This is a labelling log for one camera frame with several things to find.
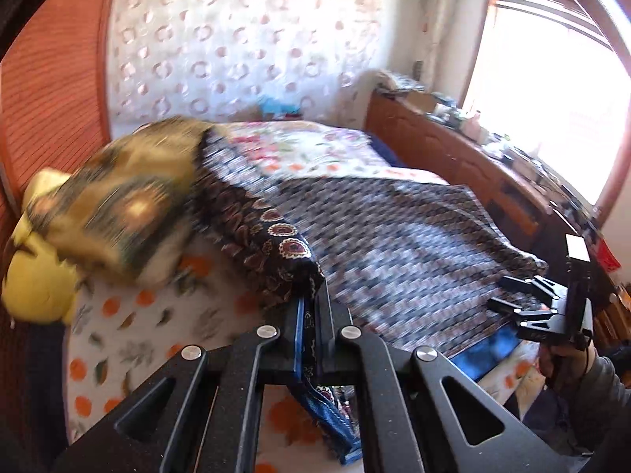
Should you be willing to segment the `person's right hand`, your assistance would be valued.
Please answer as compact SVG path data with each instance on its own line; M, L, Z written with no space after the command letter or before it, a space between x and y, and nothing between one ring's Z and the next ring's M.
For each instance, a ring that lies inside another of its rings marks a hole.
M547 387L557 394L572 391L592 369L596 348L589 344L578 350L572 344L540 344L538 371L545 378Z

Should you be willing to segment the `grey sleeve right forearm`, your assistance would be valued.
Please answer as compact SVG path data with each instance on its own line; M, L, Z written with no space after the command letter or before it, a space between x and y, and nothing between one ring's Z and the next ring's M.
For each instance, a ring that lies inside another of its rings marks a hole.
M617 376L612 361L596 356L592 368L562 392L568 402L571 428L577 444L593 452L604 440L630 402L630 390Z

